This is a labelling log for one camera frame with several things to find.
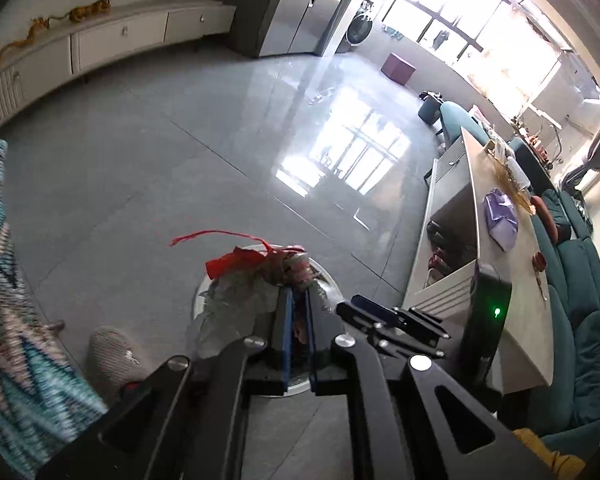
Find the yellow decoration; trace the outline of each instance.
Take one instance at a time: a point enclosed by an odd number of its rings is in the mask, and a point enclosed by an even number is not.
[[[35,18],[31,20],[31,26],[29,27],[29,33],[27,34],[27,38],[25,40],[17,40],[12,41],[9,44],[6,44],[4,47],[0,49],[0,58],[4,55],[4,53],[12,47],[23,48],[27,45],[30,45],[36,39],[36,32],[41,28],[50,29],[51,24],[50,20],[58,20],[59,22],[64,20],[67,16],[72,23],[79,23],[84,20],[86,17],[91,16],[92,14],[100,14],[103,12],[109,12],[111,9],[111,2],[109,0],[98,0],[97,2],[93,2],[91,5],[84,7],[75,7],[75,9],[71,9],[62,17],[57,16],[49,16],[46,20],[40,16],[39,18]]]

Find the sofa cushion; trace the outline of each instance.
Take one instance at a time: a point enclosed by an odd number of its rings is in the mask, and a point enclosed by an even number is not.
[[[544,230],[549,235],[549,240],[553,245],[558,243],[558,226],[555,224],[554,216],[551,214],[542,197],[533,195],[531,205],[536,208],[536,214],[544,225]]]
[[[569,427],[573,412],[575,346],[569,319],[555,288],[549,285],[554,327],[554,381],[529,392],[527,425],[538,435],[558,433]]]
[[[546,204],[546,208],[554,217],[556,229],[558,231],[558,243],[571,238],[571,222],[567,217],[567,213],[562,208],[562,202],[555,189],[547,189],[542,193],[542,201]]]
[[[567,213],[569,217],[569,222],[573,226],[573,230],[576,233],[578,238],[587,238],[591,236],[591,232],[587,227],[587,224],[578,213],[576,209],[576,205],[573,203],[573,198],[566,191],[562,190],[560,192],[560,201],[562,202],[562,207],[564,208],[564,212]]]
[[[589,314],[600,310],[598,291],[582,240],[567,240],[558,246],[558,252],[569,295],[565,311],[575,329]]]
[[[551,451],[575,455],[586,462],[600,447],[600,420],[586,426],[544,436],[542,441]]]
[[[564,271],[562,270],[560,258],[556,254],[555,248],[551,244],[549,235],[546,233],[544,225],[542,225],[542,221],[538,218],[538,215],[532,215],[531,223],[533,224],[534,231],[536,232],[536,238],[538,239],[540,252],[546,259],[546,280],[549,282],[549,285],[553,285],[555,287],[555,290],[558,292],[558,296],[560,297],[560,301],[563,305],[566,305],[568,300],[567,282],[564,277]]]
[[[593,276],[593,282],[596,284],[596,291],[598,293],[598,303],[600,304],[600,257],[595,245],[591,241],[591,238],[584,238],[582,246],[587,253],[589,259],[589,267],[591,268],[591,275]]]
[[[600,312],[589,314],[574,332],[576,351],[571,425],[600,418]]]

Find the gray slipper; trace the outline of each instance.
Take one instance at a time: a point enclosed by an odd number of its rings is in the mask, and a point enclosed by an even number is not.
[[[138,346],[120,330],[103,326],[91,333],[86,375],[109,406],[120,400],[123,386],[145,380],[152,370]]]

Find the trash can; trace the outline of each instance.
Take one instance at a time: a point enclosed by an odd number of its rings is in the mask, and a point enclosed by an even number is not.
[[[440,118],[440,105],[444,101],[438,95],[427,92],[424,102],[418,110],[418,117],[427,124],[433,124]]]

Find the patterned blanket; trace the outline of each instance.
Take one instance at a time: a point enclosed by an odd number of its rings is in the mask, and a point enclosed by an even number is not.
[[[27,301],[5,219],[0,140],[0,453],[24,478],[105,413]]]

